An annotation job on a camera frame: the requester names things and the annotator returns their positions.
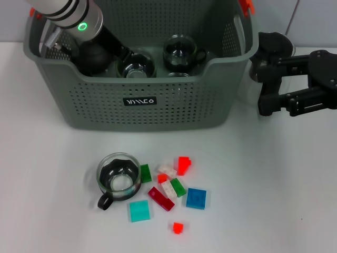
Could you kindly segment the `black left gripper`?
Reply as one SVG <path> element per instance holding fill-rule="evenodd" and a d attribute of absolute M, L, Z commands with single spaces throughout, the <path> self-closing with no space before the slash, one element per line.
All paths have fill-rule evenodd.
<path fill-rule="evenodd" d="M 92 42 L 100 45 L 111 56 L 117 57 L 115 61 L 116 69 L 125 69 L 125 61 L 134 54 L 130 48 L 122 44 L 104 25 L 100 32 L 92 39 Z"/>

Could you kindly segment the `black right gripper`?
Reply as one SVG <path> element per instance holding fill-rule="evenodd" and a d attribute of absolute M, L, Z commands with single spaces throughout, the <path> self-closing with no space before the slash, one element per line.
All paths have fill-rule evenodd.
<path fill-rule="evenodd" d="M 283 77 L 307 75 L 308 71 L 311 88 L 279 95 L 280 107 L 290 116 L 336 110 L 336 54 L 326 50 L 274 59 L 257 70 L 257 80 L 281 83 Z"/>

